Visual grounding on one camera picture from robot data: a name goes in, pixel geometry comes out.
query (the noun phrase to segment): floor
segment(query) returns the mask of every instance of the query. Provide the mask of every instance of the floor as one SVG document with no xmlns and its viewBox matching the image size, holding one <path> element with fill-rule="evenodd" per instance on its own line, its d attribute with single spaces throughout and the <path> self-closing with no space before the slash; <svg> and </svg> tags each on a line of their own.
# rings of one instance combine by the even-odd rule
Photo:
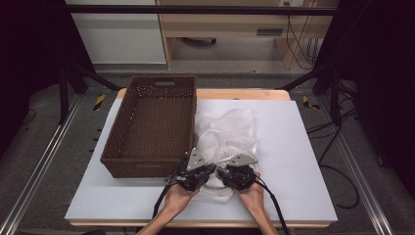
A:
<svg viewBox="0 0 415 235">
<path fill-rule="evenodd" d="M 309 71 L 298 66 L 292 70 L 283 69 L 272 39 L 218 38 L 214 45 L 181 39 L 176 46 L 171 70 L 148 67 L 150 69 L 141 72 L 193 73 L 199 78 L 199 87 L 272 89 Z M 304 60 L 300 62 L 303 66 L 307 65 Z M 103 68 L 100 75 L 126 86 L 129 77 L 136 72 Z M 309 80 L 290 92 L 292 99 L 298 103 L 306 129 L 329 121 L 329 98 L 327 95 L 314 96 L 310 89 L 313 82 Z M 58 87 L 54 85 L 34 94 L 30 99 L 31 110 L 26 117 L 27 123 L 22 125 L 8 151 L 0 159 L 0 219 L 7 222 L 12 218 L 16 226 L 11 226 L 11 231 L 15 234 L 80 234 L 97 229 L 74 227 L 64 220 L 70 198 L 86 169 L 116 95 L 116 92 L 90 79 L 87 79 L 87 83 L 90 86 L 87 94 L 74 95 L 70 92 L 70 100 L 77 104 L 77 111 L 71 117 L 64 136 L 54 136 L 57 128 L 60 128 Z M 97 97 L 101 94 L 105 94 L 106 99 L 99 111 L 93 111 Z M 320 109 L 306 107 L 303 104 L 304 96 L 308 98 L 309 104 L 319 105 Z M 353 109 L 353 103 L 346 95 L 341 96 L 342 113 L 345 114 Z M 328 125 L 309 135 L 317 160 L 325 152 L 336 130 L 335 126 Z M 323 167 L 321 170 L 336 205 L 339 221 L 324 229 L 296 229 L 296 234 L 415 234 L 414 199 L 408 195 L 393 169 L 378 165 L 376 152 L 358 116 L 345 117 L 339 133 L 323 164 L 335 167 L 353 180 L 359 188 L 359 203 L 353 209 L 343 209 L 342 206 L 351 206 L 356 199 L 352 184 L 337 172 Z M 48 144 L 53 138 L 58 139 L 58 145 L 56 149 L 50 150 Z M 45 168 L 36 181 L 31 176 L 38 169 L 39 162 L 45 163 Z M 38 183 L 31 193 L 22 194 L 29 191 L 25 188 L 29 180 Z M 133 234 L 134 230 L 125 228 L 123 231 L 119 227 L 102 229 L 107 234 Z M 184 232 L 194 234 L 190 230 L 164 231 L 168 234 Z M 204 230 L 205 234 L 232 232 L 253 234 L 251 230 Z M 1 230 L 0 234 L 13 233 Z"/>
</svg>

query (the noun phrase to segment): plastic bag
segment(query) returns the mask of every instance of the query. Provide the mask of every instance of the plastic bag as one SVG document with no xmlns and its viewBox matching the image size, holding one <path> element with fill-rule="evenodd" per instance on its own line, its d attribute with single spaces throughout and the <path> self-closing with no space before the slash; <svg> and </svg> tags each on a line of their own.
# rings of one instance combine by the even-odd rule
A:
<svg viewBox="0 0 415 235">
<path fill-rule="evenodd" d="M 253 110 L 236 109 L 222 117 L 196 113 L 195 134 L 196 148 L 209 164 L 222 163 L 241 154 L 257 159 L 255 153 L 258 142 L 254 138 Z M 232 196 L 232 189 L 212 174 L 195 200 L 225 204 Z"/>
</svg>

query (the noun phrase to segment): brown woven basket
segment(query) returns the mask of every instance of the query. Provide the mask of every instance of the brown woven basket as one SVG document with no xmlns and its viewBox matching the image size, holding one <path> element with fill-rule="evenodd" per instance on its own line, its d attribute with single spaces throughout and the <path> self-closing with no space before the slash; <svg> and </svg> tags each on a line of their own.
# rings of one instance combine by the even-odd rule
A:
<svg viewBox="0 0 415 235">
<path fill-rule="evenodd" d="M 191 151 L 195 76 L 134 76 L 101 156 L 114 178 L 166 177 Z"/>
</svg>

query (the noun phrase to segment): forearm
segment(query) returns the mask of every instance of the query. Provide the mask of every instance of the forearm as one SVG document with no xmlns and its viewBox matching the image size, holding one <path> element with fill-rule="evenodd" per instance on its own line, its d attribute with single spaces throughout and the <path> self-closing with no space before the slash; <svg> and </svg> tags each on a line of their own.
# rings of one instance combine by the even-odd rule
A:
<svg viewBox="0 0 415 235">
<path fill-rule="evenodd" d="M 250 214 L 254 218 L 262 235 L 278 235 L 265 209 L 250 210 Z"/>
<path fill-rule="evenodd" d="M 166 225 L 168 225 L 178 212 L 163 209 L 154 217 L 144 228 L 136 235 L 155 235 L 158 234 Z"/>
</svg>

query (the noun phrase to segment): human hand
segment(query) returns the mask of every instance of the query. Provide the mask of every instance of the human hand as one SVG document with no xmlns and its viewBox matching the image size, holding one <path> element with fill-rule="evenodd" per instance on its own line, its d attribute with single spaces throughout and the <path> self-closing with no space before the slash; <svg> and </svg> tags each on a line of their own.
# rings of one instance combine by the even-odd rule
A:
<svg viewBox="0 0 415 235">
<path fill-rule="evenodd" d="M 255 172 L 255 175 L 260 177 L 259 172 Z M 258 184 L 254 183 L 251 187 L 240 191 L 234 189 L 234 192 L 239 196 L 248 212 L 263 211 L 263 188 Z"/>
<path fill-rule="evenodd" d="M 192 192 L 185 190 L 179 184 L 174 184 L 165 195 L 163 209 L 174 214 L 179 214 L 186 208 L 190 200 L 198 193 L 199 189 Z"/>
<path fill-rule="evenodd" d="M 259 172 L 255 172 L 255 175 L 260 177 Z M 263 205 L 263 191 L 264 189 L 257 183 L 244 190 L 238 191 L 234 189 L 234 192 L 239 196 L 247 211 L 254 218 L 261 233 L 263 235 L 278 235 Z"/>
<path fill-rule="evenodd" d="M 158 234 L 168 223 L 180 214 L 190 200 L 199 193 L 186 191 L 179 184 L 171 186 L 165 194 L 164 208 L 144 228 L 138 231 L 137 235 Z"/>
</svg>

